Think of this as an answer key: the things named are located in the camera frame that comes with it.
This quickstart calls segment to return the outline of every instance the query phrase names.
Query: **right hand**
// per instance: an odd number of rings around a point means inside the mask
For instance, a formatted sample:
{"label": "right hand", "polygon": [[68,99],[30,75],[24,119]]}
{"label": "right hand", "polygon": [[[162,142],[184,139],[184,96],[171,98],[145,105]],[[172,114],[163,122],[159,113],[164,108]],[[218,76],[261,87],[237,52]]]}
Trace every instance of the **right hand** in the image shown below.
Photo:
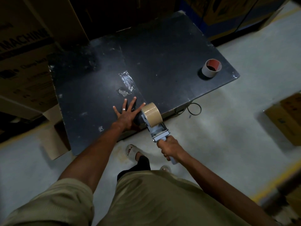
{"label": "right hand", "polygon": [[157,146],[158,148],[161,148],[162,154],[168,161],[170,161],[169,156],[173,157],[177,161],[180,161],[182,156],[188,154],[173,136],[168,136],[166,141],[159,140],[157,142]]}

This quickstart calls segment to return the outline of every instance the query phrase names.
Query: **black table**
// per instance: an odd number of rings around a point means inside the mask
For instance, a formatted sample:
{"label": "black table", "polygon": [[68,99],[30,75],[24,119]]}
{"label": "black table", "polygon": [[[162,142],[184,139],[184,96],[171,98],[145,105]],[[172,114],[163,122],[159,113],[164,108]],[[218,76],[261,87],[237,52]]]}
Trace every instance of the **black table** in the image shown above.
{"label": "black table", "polygon": [[[219,60],[222,69],[206,79],[198,73],[211,58]],[[74,155],[110,127],[116,120],[112,107],[121,110],[125,98],[136,96],[136,106],[155,103],[164,118],[239,77],[182,12],[48,59]]]}

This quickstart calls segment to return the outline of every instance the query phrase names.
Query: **hand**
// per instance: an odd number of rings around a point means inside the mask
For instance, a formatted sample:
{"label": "hand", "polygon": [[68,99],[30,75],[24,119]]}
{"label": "hand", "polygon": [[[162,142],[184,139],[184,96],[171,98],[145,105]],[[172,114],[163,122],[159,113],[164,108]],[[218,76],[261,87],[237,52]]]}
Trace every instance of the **hand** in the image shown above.
{"label": "hand", "polygon": [[136,124],[134,124],[133,120],[135,116],[141,111],[142,107],[145,106],[145,103],[143,103],[138,109],[132,112],[132,107],[135,101],[136,101],[136,97],[133,98],[133,100],[130,102],[128,110],[126,110],[127,99],[124,99],[121,114],[117,111],[116,107],[113,106],[115,114],[118,117],[117,123],[122,126],[123,130],[130,130],[130,129],[139,130],[139,127]]}
{"label": "hand", "polygon": [[188,153],[181,147],[181,145],[173,136],[168,136],[166,141],[159,140],[157,142],[157,146],[158,148],[161,148],[162,154],[164,154],[168,161],[170,161],[169,156],[173,157],[177,161],[180,161],[182,157],[188,155]]}

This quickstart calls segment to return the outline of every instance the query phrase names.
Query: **gray floor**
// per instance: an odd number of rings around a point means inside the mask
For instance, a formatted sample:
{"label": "gray floor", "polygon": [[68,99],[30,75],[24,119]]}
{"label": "gray floor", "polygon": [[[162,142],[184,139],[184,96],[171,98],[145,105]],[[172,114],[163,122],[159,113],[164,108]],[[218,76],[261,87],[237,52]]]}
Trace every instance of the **gray floor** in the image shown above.
{"label": "gray floor", "polygon": [[[301,89],[300,48],[301,11],[220,46],[241,77],[195,100],[203,108],[201,115],[190,116],[185,111],[166,122],[184,149],[250,197],[301,159],[301,148],[293,147],[262,112]],[[71,161],[69,153],[49,160],[38,133],[0,151],[0,222],[47,189]],[[149,133],[143,131],[115,146],[94,194],[94,224],[110,206],[117,174],[134,165],[124,154],[130,143],[147,153],[152,169],[168,164],[178,177],[194,181],[181,165],[166,162]]]}

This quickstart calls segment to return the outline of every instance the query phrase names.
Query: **brown packing tape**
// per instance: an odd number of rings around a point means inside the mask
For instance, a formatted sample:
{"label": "brown packing tape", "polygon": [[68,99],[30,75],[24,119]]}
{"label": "brown packing tape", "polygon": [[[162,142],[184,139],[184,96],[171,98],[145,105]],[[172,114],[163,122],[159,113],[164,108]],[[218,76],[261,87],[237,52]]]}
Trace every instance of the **brown packing tape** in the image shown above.
{"label": "brown packing tape", "polygon": [[154,103],[149,103],[148,105],[143,106],[142,112],[144,113],[151,127],[163,122],[161,114]]}

